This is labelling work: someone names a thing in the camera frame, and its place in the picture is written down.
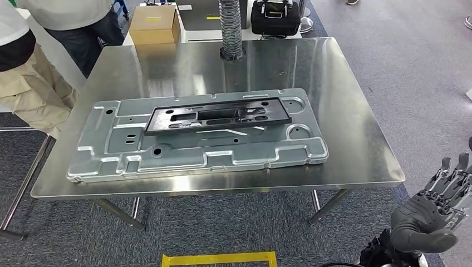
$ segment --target floor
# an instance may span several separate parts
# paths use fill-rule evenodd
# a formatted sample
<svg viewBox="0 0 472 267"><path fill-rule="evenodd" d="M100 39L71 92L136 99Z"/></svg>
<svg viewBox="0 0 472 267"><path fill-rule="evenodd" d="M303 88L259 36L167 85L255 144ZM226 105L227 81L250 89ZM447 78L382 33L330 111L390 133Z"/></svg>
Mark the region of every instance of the floor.
<svg viewBox="0 0 472 267"><path fill-rule="evenodd" d="M126 0L131 11L140 2ZM272 250L279 266L355 262L367 242L388 227L389 214L405 201L406 190L414 194L422 188L444 155L468 149L472 122L466 117L472 102L465 92L472 79L462 66L472 58L463 45L472 41L472 31L463 19L472 12L472 2L362 0L349 7L342 0L313 0L313 5L316 30L305 37L326 32L336 37L404 168L405 186L356 190L315 226L306 223L313 213L309 192L146 198L139 213L146 224L143 232L87 201L44 202L26 196L11 230L29 237L0 243L1 265L160 266L162 254ZM12 115L0 115L0 127L20 124ZM0 214L43 138L39 132L0 134L5 144ZM320 198L326 201L333 193L322 191ZM115 202L131 209L130 199ZM446 266L470 265L472 240L465 238L470 225L466 221L458 230L460 244L441 255ZM443 266L436 255L429 255L429 262Z"/></svg>
<svg viewBox="0 0 472 267"><path fill-rule="evenodd" d="M357 77L410 194L422 189L443 156L470 152L472 102L465 93L472 88L472 31L464 18L472 13L471 1L312 3ZM466 220L457 246L441 254L446 266L470 266L471 227Z"/></svg>

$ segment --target person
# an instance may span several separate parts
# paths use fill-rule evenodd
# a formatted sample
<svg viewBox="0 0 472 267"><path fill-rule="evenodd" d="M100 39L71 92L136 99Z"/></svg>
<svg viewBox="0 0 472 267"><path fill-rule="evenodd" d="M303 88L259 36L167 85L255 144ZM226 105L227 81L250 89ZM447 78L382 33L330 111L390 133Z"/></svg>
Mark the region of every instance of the person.
<svg viewBox="0 0 472 267"><path fill-rule="evenodd" d="M350 6L354 6L355 4L359 3L360 0L346 0L346 4Z"/></svg>
<svg viewBox="0 0 472 267"><path fill-rule="evenodd" d="M76 97L24 18L8 0L0 0L0 104L57 139Z"/></svg>
<svg viewBox="0 0 472 267"><path fill-rule="evenodd" d="M118 16L110 0L16 0L58 40L88 78L99 58L100 37L109 46L123 44Z"/></svg>

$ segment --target black bag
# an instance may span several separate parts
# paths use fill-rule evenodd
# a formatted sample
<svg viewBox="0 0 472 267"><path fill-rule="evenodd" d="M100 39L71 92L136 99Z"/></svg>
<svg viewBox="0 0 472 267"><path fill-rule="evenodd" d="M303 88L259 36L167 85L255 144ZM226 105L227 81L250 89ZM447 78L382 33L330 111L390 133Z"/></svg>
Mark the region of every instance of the black bag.
<svg viewBox="0 0 472 267"><path fill-rule="evenodd" d="M255 34L292 36L300 26L298 3L287 4L254 1L251 11L251 29Z"/></svg>

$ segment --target yellow tape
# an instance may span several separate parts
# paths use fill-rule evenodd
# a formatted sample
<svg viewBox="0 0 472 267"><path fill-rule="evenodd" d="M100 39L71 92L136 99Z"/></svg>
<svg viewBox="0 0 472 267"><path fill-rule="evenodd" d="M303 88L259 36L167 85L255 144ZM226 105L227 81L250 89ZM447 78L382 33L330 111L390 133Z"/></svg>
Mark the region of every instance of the yellow tape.
<svg viewBox="0 0 472 267"><path fill-rule="evenodd" d="M163 254L161 267L222 263L250 263L253 261L268 261L269 267L277 267L276 253L274 251L177 257L167 257Z"/></svg>

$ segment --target white shirt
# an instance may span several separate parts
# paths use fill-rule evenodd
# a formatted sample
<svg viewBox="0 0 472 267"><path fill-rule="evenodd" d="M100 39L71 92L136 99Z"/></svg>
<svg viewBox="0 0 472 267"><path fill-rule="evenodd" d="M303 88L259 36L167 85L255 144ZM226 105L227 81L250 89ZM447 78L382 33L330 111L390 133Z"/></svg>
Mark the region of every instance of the white shirt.
<svg viewBox="0 0 472 267"><path fill-rule="evenodd" d="M101 20L110 11L111 0L15 0L29 10L46 29L64 31L82 28Z"/></svg>
<svg viewBox="0 0 472 267"><path fill-rule="evenodd" d="M0 0L0 46L18 40L29 31L24 18L7 0Z"/></svg>

